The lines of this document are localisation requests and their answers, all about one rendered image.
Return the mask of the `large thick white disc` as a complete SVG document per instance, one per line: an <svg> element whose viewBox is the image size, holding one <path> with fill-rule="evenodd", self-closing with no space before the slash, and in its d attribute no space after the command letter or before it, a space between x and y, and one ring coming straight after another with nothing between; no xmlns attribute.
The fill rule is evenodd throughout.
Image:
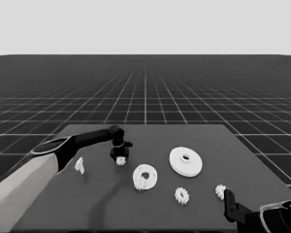
<svg viewBox="0 0 291 233"><path fill-rule="evenodd" d="M175 172L187 178L199 175L203 169L201 156L186 147L173 148L169 154L169 163Z"/></svg>

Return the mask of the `white round carrier with pins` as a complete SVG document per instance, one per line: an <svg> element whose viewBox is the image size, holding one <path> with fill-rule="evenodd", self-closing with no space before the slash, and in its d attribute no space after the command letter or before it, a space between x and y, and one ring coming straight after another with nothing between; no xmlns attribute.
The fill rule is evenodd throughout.
<svg viewBox="0 0 291 233"><path fill-rule="evenodd" d="M145 190L154 188L158 181L158 173L156 169L149 164L141 164L135 169L133 172L133 183L134 180L139 177L144 177L146 179Z"/></svg>

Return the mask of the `small white T-shaped piece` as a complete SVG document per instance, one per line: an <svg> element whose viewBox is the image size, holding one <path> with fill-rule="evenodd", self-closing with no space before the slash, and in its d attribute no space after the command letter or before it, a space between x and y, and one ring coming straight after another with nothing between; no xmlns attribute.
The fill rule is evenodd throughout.
<svg viewBox="0 0 291 233"><path fill-rule="evenodd" d="M83 159L81 157L76 162L75 170L79 171L81 174L83 174L85 172L84 166L83 166Z"/></svg>

